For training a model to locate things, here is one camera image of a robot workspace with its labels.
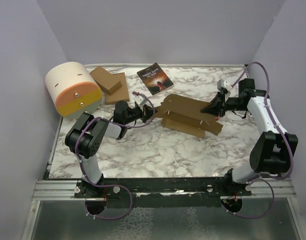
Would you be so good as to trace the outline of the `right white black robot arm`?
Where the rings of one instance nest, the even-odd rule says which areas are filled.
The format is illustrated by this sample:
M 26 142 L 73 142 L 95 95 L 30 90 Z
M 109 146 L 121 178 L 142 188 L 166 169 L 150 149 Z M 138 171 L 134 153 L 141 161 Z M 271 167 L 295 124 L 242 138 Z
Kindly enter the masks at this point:
M 260 137 L 250 153 L 250 162 L 232 168 L 224 175 L 223 192 L 233 196 L 259 177 L 283 180 L 293 169 L 298 137 L 280 124 L 271 107 L 267 90 L 256 89 L 255 81 L 245 78 L 238 83 L 239 94 L 231 97 L 232 86 L 225 80 L 217 83 L 218 92 L 202 113 L 223 117 L 227 111 L 247 111 L 256 123 Z

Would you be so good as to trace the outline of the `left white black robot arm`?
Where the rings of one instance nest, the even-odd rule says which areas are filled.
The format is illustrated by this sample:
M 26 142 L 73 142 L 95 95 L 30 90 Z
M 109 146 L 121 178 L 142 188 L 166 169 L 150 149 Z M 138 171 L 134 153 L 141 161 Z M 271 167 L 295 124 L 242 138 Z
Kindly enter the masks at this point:
M 65 137 L 65 145 L 75 154 L 82 171 L 82 183 L 92 197 L 103 193 L 103 188 L 114 185 L 103 184 L 103 173 L 97 162 L 97 152 L 104 137 L 121 140 L 130 129 L 151 123 L 158 112 L 153 105 L 136 103 L 134 108 L 125 101 L 115 104 L 111 120 L 83 113 Z

